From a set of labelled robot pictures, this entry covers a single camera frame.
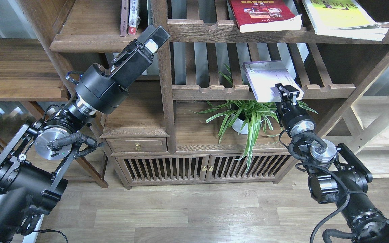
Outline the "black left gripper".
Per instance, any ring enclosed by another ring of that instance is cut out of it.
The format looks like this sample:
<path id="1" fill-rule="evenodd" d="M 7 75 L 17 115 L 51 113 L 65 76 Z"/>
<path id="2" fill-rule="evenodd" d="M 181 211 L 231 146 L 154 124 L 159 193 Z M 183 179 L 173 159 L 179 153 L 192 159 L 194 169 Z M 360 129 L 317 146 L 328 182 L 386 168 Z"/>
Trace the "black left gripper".
<path id="1" fill-rule="evenodd" d="M 161 26 L 149 25 L 113 60 L 110 68 L 94 63 L 81 76 L 77 95 L 93 109 L 111 114 L 128 95 L 128 87 L 152 63 L 153 54 L 170 38 Z"/>

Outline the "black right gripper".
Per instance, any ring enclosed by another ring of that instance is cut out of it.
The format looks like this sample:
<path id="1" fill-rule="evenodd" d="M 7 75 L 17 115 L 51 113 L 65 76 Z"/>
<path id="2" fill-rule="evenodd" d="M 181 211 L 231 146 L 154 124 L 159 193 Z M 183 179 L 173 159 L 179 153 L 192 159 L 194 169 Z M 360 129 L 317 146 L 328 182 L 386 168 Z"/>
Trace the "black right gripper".
<path id="1" fill-rule="evenodd" d="M 300 92 L 292 85 L 275 84 L 281 101 L 276 102 L 279 123 L 286 129 L 289 136 L 295 136 L 304 131 L 313 131 L 315 122 L 305 109 L 297 103 Z"/>

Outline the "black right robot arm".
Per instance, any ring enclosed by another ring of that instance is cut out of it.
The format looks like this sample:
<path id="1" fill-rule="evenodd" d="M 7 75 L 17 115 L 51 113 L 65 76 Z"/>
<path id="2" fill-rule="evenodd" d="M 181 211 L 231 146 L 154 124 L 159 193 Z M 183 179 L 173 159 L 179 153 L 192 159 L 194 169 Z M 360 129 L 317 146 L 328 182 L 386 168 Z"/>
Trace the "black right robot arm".
<path id="1" fill-rule="evenodd" d="M 337 210 L 321 220 L 312 231 L 313 242 L 319 228 L 341 213 L 350 232 L 335 229 L 323 231 L 325 243 L 331 237 L 350 239 L 353 243 L 389 243 L 389 219 L 377 209 L 367 196 L 367 184 L 372 173 L 343 143 L 334 145 L 314 133 L 315 122 L 297 101 L 298 89 L 276 84 L 280 101 L 276 103 L 281 126 L 292 139 L 287 149 L 301 161 L 296 167 L 308 174 L 311 197 L 320 204 L 335 203 Z"/>

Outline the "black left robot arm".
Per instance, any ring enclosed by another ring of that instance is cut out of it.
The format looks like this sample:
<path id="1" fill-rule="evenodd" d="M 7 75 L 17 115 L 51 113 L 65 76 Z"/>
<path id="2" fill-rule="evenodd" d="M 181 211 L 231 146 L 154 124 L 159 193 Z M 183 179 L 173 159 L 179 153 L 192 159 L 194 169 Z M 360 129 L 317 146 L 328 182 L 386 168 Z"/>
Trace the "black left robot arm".
<path id="1" fill-rule="evenodd" d="M 78 80 L 69 72 L 66 79 L 76 85 L 70 101 L 49 119 L 19 129 L 0 154 L 0 243 L 11 242 L 16 233 L 31 234 L 61 200 L 71 162 L 102 146 L 80 129 L 91 125 L 96 112 L 111 114 L 123 102 L 169 38 L 162 26 L 148 26 L 110 68 L 92 64 Z"/>

